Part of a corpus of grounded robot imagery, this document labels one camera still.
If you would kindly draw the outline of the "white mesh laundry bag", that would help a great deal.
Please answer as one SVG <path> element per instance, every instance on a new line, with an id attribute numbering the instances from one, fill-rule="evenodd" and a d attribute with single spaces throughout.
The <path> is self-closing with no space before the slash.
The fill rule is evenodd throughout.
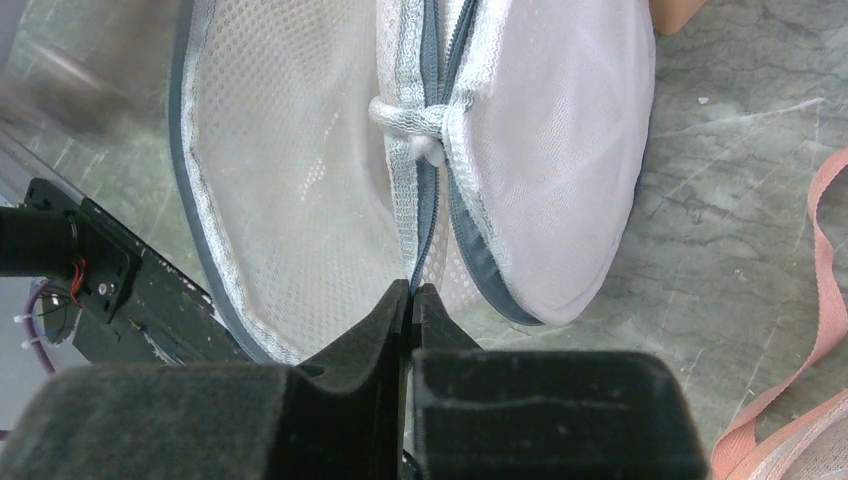
<path id="1" fill-rule="evenodd" d="M 176 183 L 213 302 L 295 364 L 394 280 L 449 312 L 574 320 L 633 205 L 645 1 L 185 1 Z"/>

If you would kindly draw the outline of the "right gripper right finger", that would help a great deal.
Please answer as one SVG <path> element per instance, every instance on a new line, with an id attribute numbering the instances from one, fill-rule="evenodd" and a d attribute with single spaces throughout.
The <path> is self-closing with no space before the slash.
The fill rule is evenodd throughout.
<path id="1" fill-rule="evenodd" d="M 433 286 L 413 298 L 414 449 L 426 479 L 704 479 L 682 389 L 634 351 L 486 351 Z"/>

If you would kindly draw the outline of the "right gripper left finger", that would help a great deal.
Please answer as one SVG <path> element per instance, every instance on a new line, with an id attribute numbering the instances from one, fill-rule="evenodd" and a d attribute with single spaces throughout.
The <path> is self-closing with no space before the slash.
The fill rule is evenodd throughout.
<path id="1" fill-rule="evenodd" d="M 29 402 L 5 479 L 399 479 L 403 280 L 298 366 L 75 367 Z"/>

